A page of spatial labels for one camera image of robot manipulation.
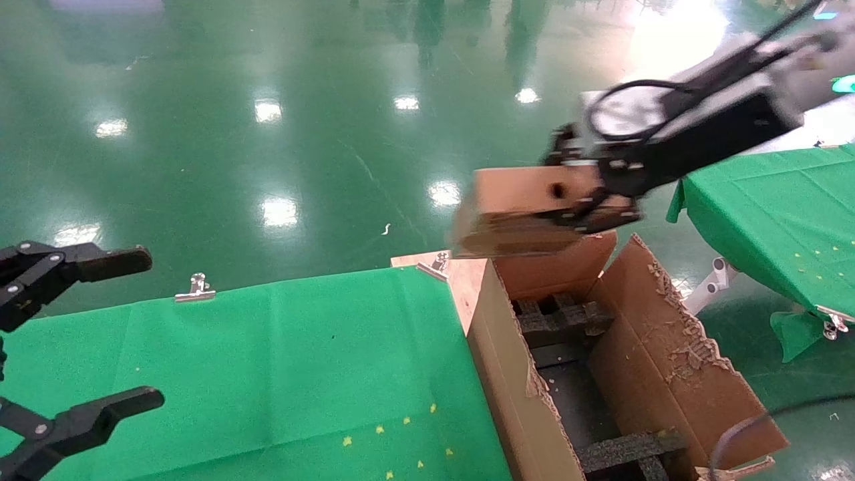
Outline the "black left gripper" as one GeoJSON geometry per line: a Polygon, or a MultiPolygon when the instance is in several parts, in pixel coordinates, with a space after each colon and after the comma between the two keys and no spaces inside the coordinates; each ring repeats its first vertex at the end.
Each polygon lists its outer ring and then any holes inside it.
{"type": "MultiPolygon", "coordinates": [[[[104,251],[94,243],[53,247],[19,243],[1,252],[1,329],[11,333],[55,301],[74,283],[95,283],[149,271],[146,247],[104,251]]],[[[0,338],[0,381],[6,352],[0,338]]],[[[161,408],[163,393],[135,387],[94,399],[46,418],[2,398],[1,426],[19,436],[14,450],[2,456],[3,480],[40,480],[70,456],[93,450],[110,440],[125,418],[161,408]]]]}

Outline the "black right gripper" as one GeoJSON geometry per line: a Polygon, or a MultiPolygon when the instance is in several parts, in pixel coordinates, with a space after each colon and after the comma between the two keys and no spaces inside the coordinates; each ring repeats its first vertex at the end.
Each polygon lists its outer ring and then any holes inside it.
{"type": "Polygon", "coordinates": [[[686,100],[678,86],[616,86],[587,107],[586,143],[578,122],[552,131],[544,166],[590,167],[598,186],[554,223],[577,234],[598,234],[641,221],[635,198],[776,139],[802,126],[802,109],[775,86],[732,86],[678,112],[669,98],[686,100]]]}

